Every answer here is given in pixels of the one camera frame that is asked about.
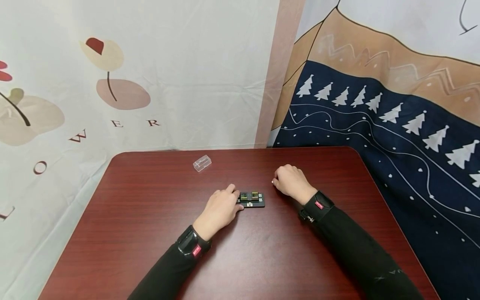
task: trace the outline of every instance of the black sleeve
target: black sleeve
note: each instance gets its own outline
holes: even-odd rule
[[[140,281],[128,300],[174,300],[196,264],[196,259],[180,252],[177,243],[171,245]]]
[[[323,193],[317,192],[304,211],[368,299],[423,299],[392,257]]]

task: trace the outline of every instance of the small circuit board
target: small circuit board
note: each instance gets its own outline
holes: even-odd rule
[[[237,203],[243,207],[265,207],[264,195],[260,192],[240,192]]]

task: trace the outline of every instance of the flower stem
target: flower stem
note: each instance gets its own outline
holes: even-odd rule
[[[110,71],[107,71],[107,84],[108,84],[108,89],[110,90],[110,94],[112,94],[113,100],[117,101],[115,98],[115,95],[113,94],[112,88],[110,87]]]
[[[4,94],[2,94],[1,92],[0,92],[0,96],[5,98],[5,100],[7,100],[8,103],[10,103],[18,111],[20,116],[22,116],[22,118],[24,119],[25,125],[30,126],[30,121],[27,119],[27,117],[24,115],[24,113],[22,113],[22,111],[18,107],[12,101],[10,101]]]

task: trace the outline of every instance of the navy blue fabric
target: navy blue fabric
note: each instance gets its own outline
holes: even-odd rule
[[[310,95],[299,97],[312,74]],[[331,82],[328,100],[317,100],[314,95]],[[377,113],[350,105],[365,85],[364,103],[383,94]],[[335,106],[332,100],[347,86],[346,105]],[[379,118],[400,103],[396,124]],[[424,110],[420,135],[407,133],[402,125]],[[426,149],[422,139],[445,125],[439,152]],[[480,188],[469,175],[480,170],[480,145],[465,169],[448,164],[445,154],[475,139],[479,127],[426,99],[307,61],[274,147],[345,145],[358,151],[440,297],[473,300],[480,299]]]

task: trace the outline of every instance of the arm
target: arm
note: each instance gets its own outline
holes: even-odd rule
[[[304,217],[368,299],[423,299],[392,257],[328,197],[313,188],[300,169],[280,167],[272,183],[304,206]]]
[[[239,194],[233,184],[213,193],[202,214],[150,269],[128,300],[175,299],[198,260],[210,249],[206,241],[243,210],[237,204]]]

